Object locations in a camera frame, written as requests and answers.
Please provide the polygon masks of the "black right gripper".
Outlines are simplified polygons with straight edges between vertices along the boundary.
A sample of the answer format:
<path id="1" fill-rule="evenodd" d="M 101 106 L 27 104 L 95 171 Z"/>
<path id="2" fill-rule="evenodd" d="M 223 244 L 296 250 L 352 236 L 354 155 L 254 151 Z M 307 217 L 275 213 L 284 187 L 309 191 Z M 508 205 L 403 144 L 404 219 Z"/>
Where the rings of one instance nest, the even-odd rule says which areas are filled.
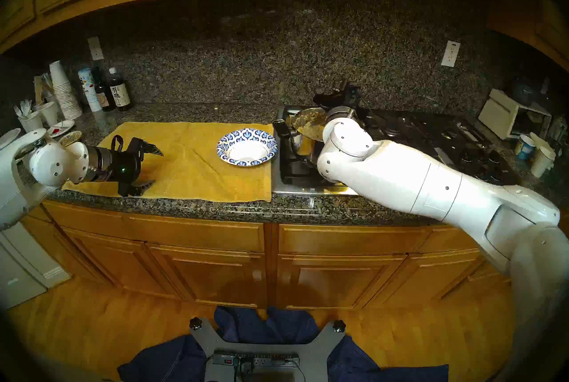
<path id="1" fill-rule="evenodd" d="M 362 93 L 359 86 L 352 82 L 346 82 L 340 90 L 334 90 L 332 94 L 317 93 L 314 95 L 314 104 L 318 107 L 347 107 L 356 110 L 362 101 Z"/>

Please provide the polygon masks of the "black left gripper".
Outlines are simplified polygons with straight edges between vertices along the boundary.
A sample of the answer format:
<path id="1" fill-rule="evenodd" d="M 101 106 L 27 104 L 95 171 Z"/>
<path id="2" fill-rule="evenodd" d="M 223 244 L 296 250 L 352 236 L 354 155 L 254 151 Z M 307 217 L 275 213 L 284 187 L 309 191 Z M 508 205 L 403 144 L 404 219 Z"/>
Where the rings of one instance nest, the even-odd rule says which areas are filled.
<path id="1" fill-rule="evenodd" d="M 129 143 L 129 150 L 119 152 L 110 150 L 111 159 L 107 169 L 107 182 L 119 183 L 119 196 L 142 196 L 155 181 L 147 181 L 134 184 L 138 179 L 141 170 L 141 160 L 145 154 L 153 154 L 163 157 L 164 154 L 154 144 L 144 141 L 141 138 L 132 138 Z"/>

